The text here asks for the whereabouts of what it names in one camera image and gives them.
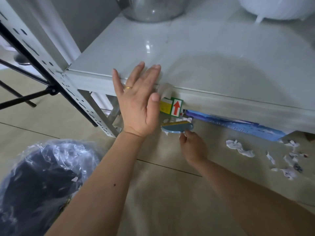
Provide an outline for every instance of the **white bowl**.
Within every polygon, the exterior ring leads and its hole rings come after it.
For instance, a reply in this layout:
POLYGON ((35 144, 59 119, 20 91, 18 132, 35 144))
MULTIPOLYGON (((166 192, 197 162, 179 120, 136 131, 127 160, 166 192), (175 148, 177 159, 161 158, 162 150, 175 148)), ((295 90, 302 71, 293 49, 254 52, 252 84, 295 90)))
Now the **white bowl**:
POLYGON ((315 13, 315 0, 239 0, 248 12, 276 20, 305 19, 315 13))

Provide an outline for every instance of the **clear plastic trash bag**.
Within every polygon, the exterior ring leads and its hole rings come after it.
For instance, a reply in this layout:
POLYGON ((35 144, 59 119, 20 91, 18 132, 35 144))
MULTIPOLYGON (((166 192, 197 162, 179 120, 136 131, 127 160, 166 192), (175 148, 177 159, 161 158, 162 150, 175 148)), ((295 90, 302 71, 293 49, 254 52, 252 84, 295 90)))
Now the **clear plastic trash bag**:
POLYGON ((75 140, 28 147, 0 185, 0 235, 44 235, 103 153, 94 143, 75 140))

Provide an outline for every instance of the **hand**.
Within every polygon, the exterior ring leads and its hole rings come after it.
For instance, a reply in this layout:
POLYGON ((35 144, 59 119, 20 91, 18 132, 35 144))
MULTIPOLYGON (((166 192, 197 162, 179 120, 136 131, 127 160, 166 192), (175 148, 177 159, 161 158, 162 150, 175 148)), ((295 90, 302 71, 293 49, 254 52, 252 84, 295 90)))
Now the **hand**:
POLYGON ((185 130, 185 134, 181 133, 179 142, 181 152, 187 162, 194 166, 196 163, 207 160, 208 149, 206 143, 195 132, 185 130))
POLYGON ((132 71, 125 88, 118 72, 113 69, 113 83, 124 120, 124 132, 146 137, 158 126, 160 95, 152 93, 153 85, 160 72, 160 65, 153 65, 140 76, 145 67, 141 61, 132 71))

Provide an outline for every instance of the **red arrow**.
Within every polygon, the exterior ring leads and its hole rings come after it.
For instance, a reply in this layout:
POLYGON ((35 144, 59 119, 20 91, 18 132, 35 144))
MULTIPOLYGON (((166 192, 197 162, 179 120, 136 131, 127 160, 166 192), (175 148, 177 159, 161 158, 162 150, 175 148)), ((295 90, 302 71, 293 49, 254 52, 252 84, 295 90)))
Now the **red arrow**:
POLYGON ((180 105, 179 105, 179 102, 178 102, 178 101, 174 104, 174 107, 175 107, 174 115, 177 116, 177 111, 178 111, 178 109, 180 108, 180 105))

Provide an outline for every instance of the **label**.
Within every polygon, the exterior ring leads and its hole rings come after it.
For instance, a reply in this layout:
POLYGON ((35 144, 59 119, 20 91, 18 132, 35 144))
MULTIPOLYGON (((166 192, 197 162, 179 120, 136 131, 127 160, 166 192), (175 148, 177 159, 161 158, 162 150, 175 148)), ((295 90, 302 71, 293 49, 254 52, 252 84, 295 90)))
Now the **label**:
POLYGON ((173 105, 172 105, 171 115, 174 117, 179 117, 183 100, 176 99, 176 98, 172 98, 172 100, 173 100, 173 105))
POLYGON ((173 100, 169 100, 167 98, 163 98, 160 101, 160 111, 166 114, 171 114, 173 106, 173 100))

